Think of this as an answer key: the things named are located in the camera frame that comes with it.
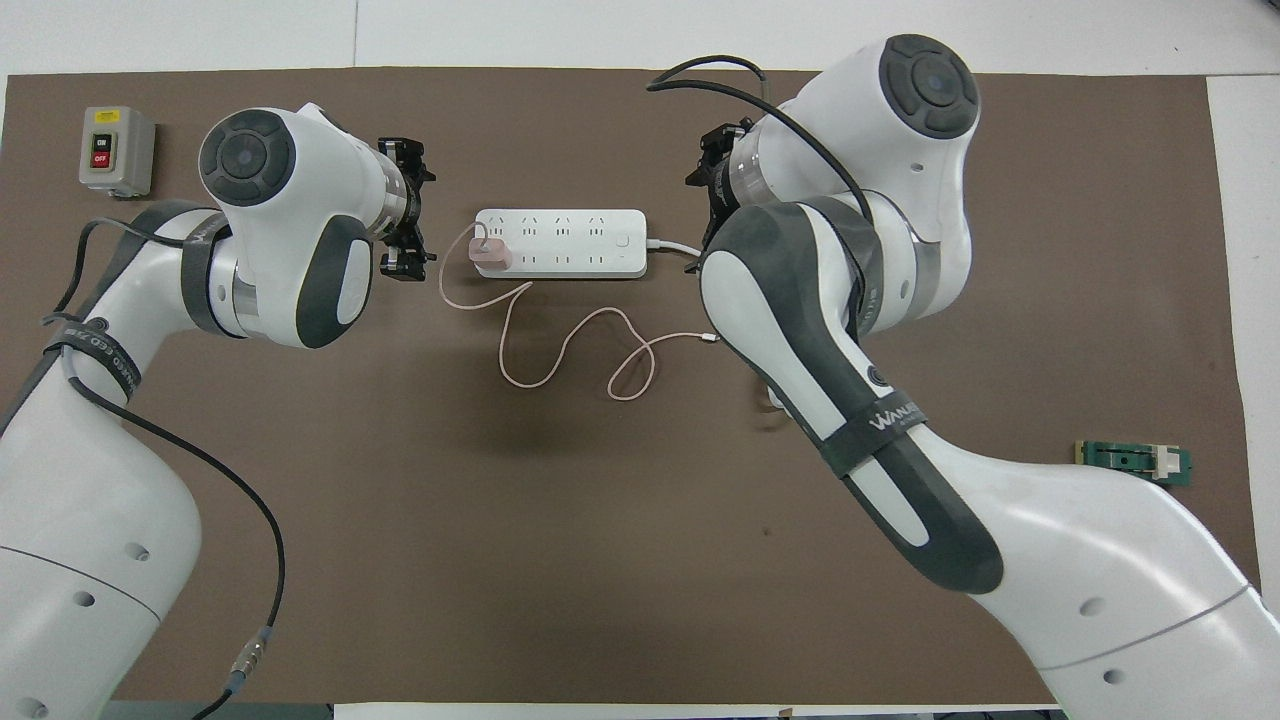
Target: screw hole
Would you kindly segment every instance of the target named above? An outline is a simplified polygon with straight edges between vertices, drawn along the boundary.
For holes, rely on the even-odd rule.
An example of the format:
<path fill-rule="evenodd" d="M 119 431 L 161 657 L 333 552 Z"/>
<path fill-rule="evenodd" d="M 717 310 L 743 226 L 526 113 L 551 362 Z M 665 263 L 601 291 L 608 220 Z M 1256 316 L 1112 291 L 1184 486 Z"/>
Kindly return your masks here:
<path fill-rule="evenodd" d="M 18 712 L 20 712 L 23 717 L 33 717 L 36 720 L 49 717 L 49 708 L 45 707 L 45 703 L 33 697 L 24 697 L 19 700 Z"/>
<path fill-rule="evenodd" d="M 145 547 L 142 547 L 141 544 L 138 544 L 136 542 L 131 542 L 131 543 L 125 544 L 124 546 L 124 552 L 129 557 L 137 560 L 138 562 L 146 562 L 147 560 L 151 559 L 151 551 L 147 550 L 147 548 L 145 548 Z"/>
<path fill-rule="evenodd" d="M 1084 601 L 1084 605 L 1080 606 L 1080 615 L 1085 618 L 1093 618 L 1094 615 L 1102 612 L 1103 606 L 1106 606 L 1105 600 L 1102 600 L 1101 597 L 1091 597 L 1089 600 Z"/>

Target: white power strip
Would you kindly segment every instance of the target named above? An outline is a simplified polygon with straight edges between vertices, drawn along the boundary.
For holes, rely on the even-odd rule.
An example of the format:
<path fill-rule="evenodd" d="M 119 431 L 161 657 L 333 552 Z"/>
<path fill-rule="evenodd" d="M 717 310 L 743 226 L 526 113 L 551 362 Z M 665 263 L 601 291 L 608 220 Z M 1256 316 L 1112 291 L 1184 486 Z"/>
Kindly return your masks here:
<path fill-rule="evenodd" d="M 476 268 L 486 278 L 639 278 L 648 265 L 640 210 L 486 209 L 476 222 L 502 238 L 511 266 Z M 475 237 L 484 237 L 476 227 Z"/>

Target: black strap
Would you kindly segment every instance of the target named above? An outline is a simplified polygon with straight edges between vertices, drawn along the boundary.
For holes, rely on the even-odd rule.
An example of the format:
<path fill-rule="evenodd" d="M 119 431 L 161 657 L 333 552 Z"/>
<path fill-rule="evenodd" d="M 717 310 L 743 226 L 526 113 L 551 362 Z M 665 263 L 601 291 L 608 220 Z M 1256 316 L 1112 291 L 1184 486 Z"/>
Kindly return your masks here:
<path fill-rule="evenodd" d="M 196 327 L 214 334 L 239 337 L 227 332 L 214 316 L 209 301 L 209 273 L 214 266 L 214 247 L 225 237 L 227 217 L 215 213 L 191 231 L 182 243 L 182 304 Z"/>
<path fill-rule="evenodd" d="M 58 328 L 58 332 L 50 338 L 49 346 L 45 347 L 45 352 L 63 346 L 78 350 L 97 360 L 99 365 L 106 368 L 106 372 L 111 373 L 115 382 L 120 384 L 125 400 L 133 397 L 138 384 L 142 383 L 142 372 L 138 370 L 129 354 L 114 337 L 95 327 L 93 320 L 88 323 L 68 322 Z"/>
<path fill-rule="evenodd" d="M 906 393 L 893 391 L 849 418 L 822 441 L 818 452 L 837 477 L 844 477 L 863 460 L 927 420 L 920 407 Z"/>

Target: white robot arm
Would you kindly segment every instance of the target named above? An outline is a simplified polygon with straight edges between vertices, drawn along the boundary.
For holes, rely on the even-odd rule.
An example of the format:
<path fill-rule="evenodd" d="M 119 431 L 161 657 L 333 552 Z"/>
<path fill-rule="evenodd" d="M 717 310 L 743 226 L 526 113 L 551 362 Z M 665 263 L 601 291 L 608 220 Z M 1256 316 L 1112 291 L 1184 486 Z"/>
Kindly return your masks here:
<path fill-rule="evenodd" d="M 890 542 L 1009 629 L 1071 720 L 1274 714 L 1280 624 L 1185 509 L 1123 473 L 947 443 L 858 343 L 964 284 L 961 172 L 979 115 L 964 63 L 897 36 L 782 108 L 865 190 L 774 117 L 704 138 L 691 179 L 716 211 L 700 290 L 723 341 Z"/>
<path fill-rule="evenodd" d="M 72 384 L 128 402 L 164 338 L 202 328 L 321 347 L 384 274 L 421 279 L 422 147 L 380 154 L 315 105 L 251 109 L 205 140 L 221 211 L 156 202 L 0 415 L 0 717 L 96 717 L 186 584 L 200 518 L 182 480 Z M 270 633 L 246 646 L 233 692 Z"/>

